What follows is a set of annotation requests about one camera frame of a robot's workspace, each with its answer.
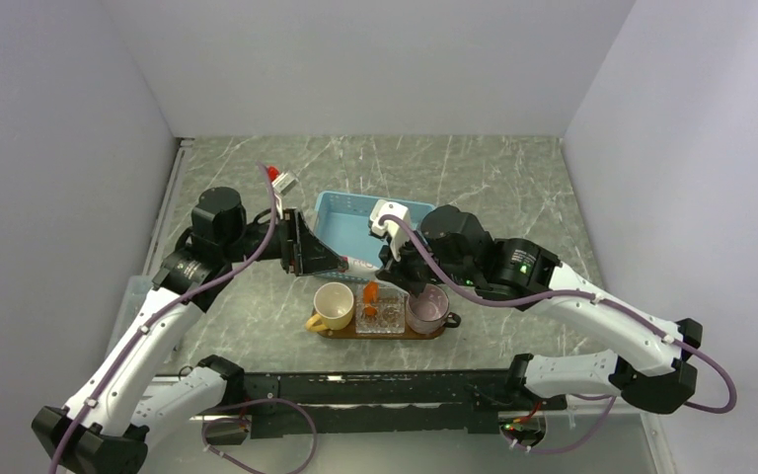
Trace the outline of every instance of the yellow mug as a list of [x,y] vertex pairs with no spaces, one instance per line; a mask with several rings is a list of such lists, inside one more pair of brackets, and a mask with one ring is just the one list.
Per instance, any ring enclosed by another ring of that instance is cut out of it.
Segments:
[[327,283],[318,288],[313,299],[315,311],[306,322],[306,330],[317,333],[343,329],[352,320],[355,298],[344,283]]

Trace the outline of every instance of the gray wall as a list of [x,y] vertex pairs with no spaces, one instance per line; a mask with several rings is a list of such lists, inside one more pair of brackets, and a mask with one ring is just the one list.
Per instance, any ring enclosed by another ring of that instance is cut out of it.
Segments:
[[177,136],[561,135],[634,0],[104,0]]
[[609,288],[701,321],[739,387],[666,419],[680,471],[758,472],[758,2],[639,0],[565,144]]
[[175,141],[97,0],[0,0],[0,473],[103,357]]

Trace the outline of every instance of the yellow mug handle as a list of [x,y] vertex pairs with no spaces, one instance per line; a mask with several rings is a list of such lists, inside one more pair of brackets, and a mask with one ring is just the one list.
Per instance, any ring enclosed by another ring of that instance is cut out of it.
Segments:
[[321,324],[316,324],[319,321],[321,321],[321,315],[318,313],[312,313],[312,317],[306,320],[306,325],[304,327],[307,331],[312,331],[313,333],[319,333],[330,329],[323,321],[321,321]]

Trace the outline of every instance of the black mug handle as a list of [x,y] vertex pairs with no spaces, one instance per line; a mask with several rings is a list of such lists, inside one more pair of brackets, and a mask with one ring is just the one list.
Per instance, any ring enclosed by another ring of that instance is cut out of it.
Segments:
[[457,328],[460,326],[460,321],[460,316],[458,316],[457,313],[449,313],[449,315],[446,316],[446,322],[443,323],[443,327],[447,329]]

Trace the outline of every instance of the wooden tray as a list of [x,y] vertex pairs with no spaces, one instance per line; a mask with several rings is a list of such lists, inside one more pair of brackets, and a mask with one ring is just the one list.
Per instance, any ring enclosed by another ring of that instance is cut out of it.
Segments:
[[406,332],[405,333],[399,333],[399,334],[381,334],[381,333],[370,333],[370,334],[359,334],[355,332],[355,318],[350,320],[350,324],[346,325],[344,329],[339,329],[337,331],[333,330],[327,330],[327,331],[319,331],[318,335],[322,338],[327,339],[385,339],[385,340],[411,340],[411,341],[427,341],[429,339],[434,339],[437,336],[443,334],[443,331],[445,331],[446,328],[441,326],[440,329],[437,331],[434,331],[431,334],[420,334],[415,333],[412,331],[411,328],[406,325]]

